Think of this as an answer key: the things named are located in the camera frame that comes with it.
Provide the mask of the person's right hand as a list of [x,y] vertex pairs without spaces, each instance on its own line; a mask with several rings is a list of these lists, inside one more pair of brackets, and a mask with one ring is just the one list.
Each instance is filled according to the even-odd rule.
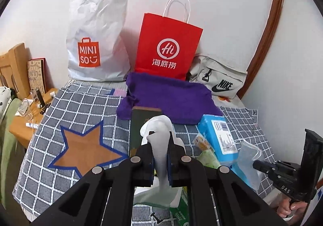
[[293,224],[298,222],[303,217],[308,204],[304,201],[290,204],[290,201],[290,198],[282,199],[278,204],[277,214],[281,218],[286,218],[288,215],[294,212],[294,216],[288,221],[290,224]]

